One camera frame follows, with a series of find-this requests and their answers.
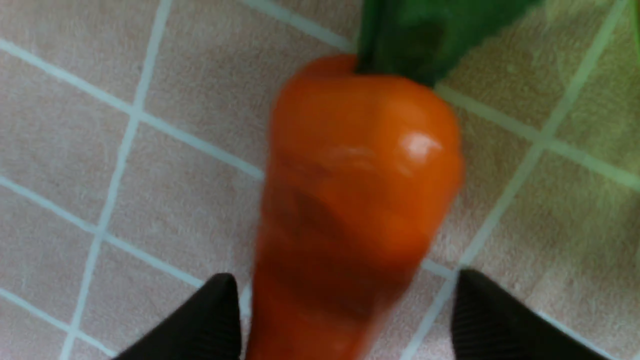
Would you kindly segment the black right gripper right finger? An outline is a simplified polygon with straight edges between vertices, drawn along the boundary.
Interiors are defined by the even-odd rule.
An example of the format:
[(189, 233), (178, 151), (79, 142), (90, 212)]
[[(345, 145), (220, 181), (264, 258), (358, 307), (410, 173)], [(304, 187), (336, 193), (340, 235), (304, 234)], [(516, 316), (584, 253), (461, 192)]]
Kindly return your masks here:
[(473, 268), (457, 276), (451, 317), (457, 360), (602, 360)]

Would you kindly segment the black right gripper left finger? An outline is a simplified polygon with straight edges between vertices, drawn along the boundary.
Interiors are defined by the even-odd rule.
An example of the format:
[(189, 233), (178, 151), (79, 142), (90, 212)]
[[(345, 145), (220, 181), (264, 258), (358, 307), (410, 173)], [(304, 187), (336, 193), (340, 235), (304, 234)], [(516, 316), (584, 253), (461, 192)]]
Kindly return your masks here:
[(238, 360), (242, 323), (238, 284), (217, 273), (117, 360)]

